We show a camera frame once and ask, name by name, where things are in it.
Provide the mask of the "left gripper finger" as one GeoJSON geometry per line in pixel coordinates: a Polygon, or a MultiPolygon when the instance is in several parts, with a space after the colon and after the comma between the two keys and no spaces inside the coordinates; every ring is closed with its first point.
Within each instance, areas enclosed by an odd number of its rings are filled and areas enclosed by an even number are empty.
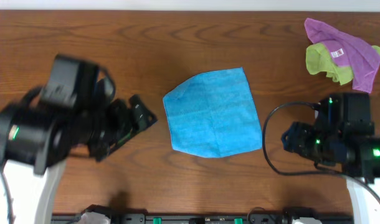
{"type": "Polygon", "coordinates": [[[131,137],[145,131],[157,122],[157,117],[142,102],[138,95],[133,95],[129,99],[130,103],[130,123],[131,137]]]}
{"type": "Polygon", "coordinates": [[[113,154],[119,148],[121,148],[124,144],[126,144],[129,140],[134,138],[136,133],[128,133],[118,140],[114,140],[111,144],[100,143],[97,145],[95,149],[95,160],[97,162],[101,162],[106,159],[108,156],[113,154]]]}

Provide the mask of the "blue microfiber cloth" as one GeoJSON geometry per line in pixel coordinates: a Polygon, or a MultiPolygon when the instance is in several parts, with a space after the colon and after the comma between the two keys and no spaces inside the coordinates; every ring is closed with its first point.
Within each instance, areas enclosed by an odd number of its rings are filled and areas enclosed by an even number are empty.
{"type": "Polygon", "coordinates": [[[243,68],[189,78],[163,97],[175,151],[222,158],[262,147],[262,130],[243,68]]]}

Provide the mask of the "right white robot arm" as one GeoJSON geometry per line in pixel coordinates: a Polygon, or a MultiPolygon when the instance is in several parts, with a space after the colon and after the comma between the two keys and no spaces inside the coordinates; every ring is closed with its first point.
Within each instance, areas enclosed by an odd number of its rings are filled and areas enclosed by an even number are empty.
{"type": "Polygon", "coordinates": [[[284,150],[313,161],[316,169],[293,175],[347,178],[369,191],[380,204],[379,195],[369,186],[380,178],[380,138],[374,137],[372,122],[321,126],[294,122],[283,133],[282,143],[284,150]]]}

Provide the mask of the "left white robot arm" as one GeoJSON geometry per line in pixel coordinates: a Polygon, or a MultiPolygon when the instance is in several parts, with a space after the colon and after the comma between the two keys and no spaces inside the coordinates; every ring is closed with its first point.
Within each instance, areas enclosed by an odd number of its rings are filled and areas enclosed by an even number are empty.
{"type": "Polygon", "coordinates": [[[21,101],[0,112],[0,180],[6,194],[7,222],[14,223],[11,192],[4,174],[7,162],[29,165],[34,175],[59,175],[70,150],[88,147],[89,156],[100,162],[138,133],[148,129],[156,116],[136,95],[130,107],[115,100],[104,109],[64,114],[50,106],[32,108],[42,87],[30,90],[21,101]]]}

